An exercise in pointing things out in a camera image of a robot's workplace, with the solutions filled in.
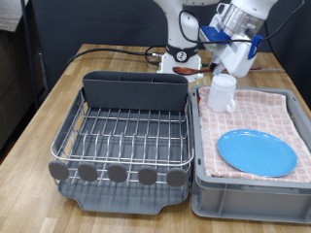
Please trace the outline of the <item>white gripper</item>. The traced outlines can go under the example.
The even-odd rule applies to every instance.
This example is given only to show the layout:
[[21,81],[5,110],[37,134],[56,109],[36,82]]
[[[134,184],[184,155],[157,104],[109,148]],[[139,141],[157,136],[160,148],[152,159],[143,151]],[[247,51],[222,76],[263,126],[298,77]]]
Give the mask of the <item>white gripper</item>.
[[216,75],[227,70],[231,76],[243,78],[249,73],[256,57],[248,58],[252,45],[250,38],[235,34],[232,39],[233,42],[227,44],[216,44],[210,69]]

